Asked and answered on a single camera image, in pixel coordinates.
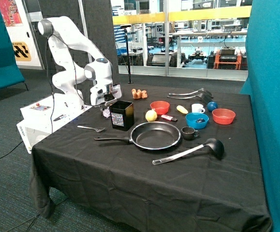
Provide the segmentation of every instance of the frying pan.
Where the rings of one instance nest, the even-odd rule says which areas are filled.
[[[161,150],[177,144],[180,140],[178,128],[167,122],[145,122],[136,126],[129,137],[97,137],[97,141],[117,140],[134,143],[147,150]]]

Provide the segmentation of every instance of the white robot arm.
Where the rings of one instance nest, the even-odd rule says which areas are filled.
[[[73,108],[83,107],[82,93],[75,89],[74,85],[85,81],[86,78],[97,82],[90,89],[91,105],[111,105],[121,97],[120,85],[113,86],[112,64],[96,45],[79,31],[70,18],[62,16],[42,19],[38,23],[38,29],[48,38],[55,62],[65,68],[65,71],[53,76],[53,83],[67,95],[68,104]],[[90,53],[95,60],[83,69],[73,61],[69,48]]]

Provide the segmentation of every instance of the pan handle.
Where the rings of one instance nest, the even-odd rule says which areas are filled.
[[[116,141],[123,141],[125,143],[131,143],[130,139],[128,137],[111,137],[111,138],[104,138],[102,136],[94,138],[96,141],[110,141],[110,140],[116,140]]]

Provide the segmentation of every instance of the yellow beam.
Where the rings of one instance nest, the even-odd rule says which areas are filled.
[[[205,20],[205,19],[223,19],[223,18],[243,18],[249,17],[251,6],[240,7],[222,7],[216,9],[194,10],[170,12],[169,21],[187,21],[187,20]],[[138,14],[114,16],[113,25],[121,24],[139,24],[164,22],[164,12],[154,14]]]
[[[170,12],[169,21],[244,18],[251,14],[251,6],[221,7],[216,9]]]
[[[164,13],[114,16],[113,25],[164,22]]]

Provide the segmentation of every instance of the white mug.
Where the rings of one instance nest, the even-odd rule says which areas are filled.
[[[193,113],[204,113],[206,110],[203,108],[203,105],[201,104],[192,104],[192,112]]]

